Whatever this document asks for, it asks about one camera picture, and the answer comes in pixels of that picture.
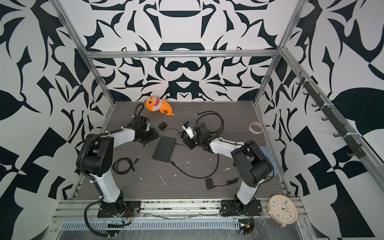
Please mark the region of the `black power adapter with cord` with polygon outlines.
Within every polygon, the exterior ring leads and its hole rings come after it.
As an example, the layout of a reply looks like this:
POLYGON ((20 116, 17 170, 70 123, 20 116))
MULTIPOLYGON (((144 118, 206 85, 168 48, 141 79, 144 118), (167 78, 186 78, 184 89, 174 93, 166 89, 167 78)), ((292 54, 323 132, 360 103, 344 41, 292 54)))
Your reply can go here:
POLYGON ((166 122, 162 122, 158 125, 159 129, 162 130, 162 131, 165 131, 165 130, 175 130, 178 132, 179 135, 181 135, 182 131, 179 131, 178 129, 175 129, 175 128, 168 128, 168 124, 166 122))

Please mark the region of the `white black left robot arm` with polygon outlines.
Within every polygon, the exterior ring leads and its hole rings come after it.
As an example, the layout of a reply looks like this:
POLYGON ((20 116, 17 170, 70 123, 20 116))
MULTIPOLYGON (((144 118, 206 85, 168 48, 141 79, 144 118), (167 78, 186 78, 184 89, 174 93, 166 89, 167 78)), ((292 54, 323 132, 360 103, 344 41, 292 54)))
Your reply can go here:
POLYGON ((143 116, 135 116, 118 130, 88 134, 76 161, 77 169, 95 184, 104 203, 116 203, 122 192, 112 176, 114 148, 129 142, 146 145, 158 137, 149 118, 143 116))

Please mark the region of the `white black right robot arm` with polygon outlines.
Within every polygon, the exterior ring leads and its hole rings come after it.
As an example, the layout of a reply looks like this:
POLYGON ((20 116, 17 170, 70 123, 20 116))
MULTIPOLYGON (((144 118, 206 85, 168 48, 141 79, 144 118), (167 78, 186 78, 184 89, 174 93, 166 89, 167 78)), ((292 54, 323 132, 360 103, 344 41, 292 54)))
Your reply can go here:
POLYGON ((234 142, 214 137, 204 123, 193 126, 190 122, 185 122, 182 128, 187 135, 183 142, 189 149, 199 146, 209 153, 233 159, 242 180, 235 200, 243 206, 253 201, 260 184, 274 171, 271 161, 257 143, 253 140, 234 142))

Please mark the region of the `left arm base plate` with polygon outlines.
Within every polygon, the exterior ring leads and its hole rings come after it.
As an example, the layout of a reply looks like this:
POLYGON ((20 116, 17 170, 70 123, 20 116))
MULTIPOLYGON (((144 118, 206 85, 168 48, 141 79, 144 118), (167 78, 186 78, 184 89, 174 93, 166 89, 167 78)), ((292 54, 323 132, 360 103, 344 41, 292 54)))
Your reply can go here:
POLYGON ((98 218, 112 218, 120 214, 122 217, 130 218, 140 213, 141 201, 124 201, 124 203, 101 202, 98 218))

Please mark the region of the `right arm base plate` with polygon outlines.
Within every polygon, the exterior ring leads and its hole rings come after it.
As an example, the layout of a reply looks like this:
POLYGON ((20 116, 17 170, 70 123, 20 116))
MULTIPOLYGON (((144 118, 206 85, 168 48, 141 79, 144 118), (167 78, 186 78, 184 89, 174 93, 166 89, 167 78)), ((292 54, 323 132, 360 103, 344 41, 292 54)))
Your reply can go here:
POLYGON ((232 216, 260 216, 263 209, 259 200, 252 200, 247 205, 243 205, 238 200, 221 200, 220 215, 223 217, 232 216))

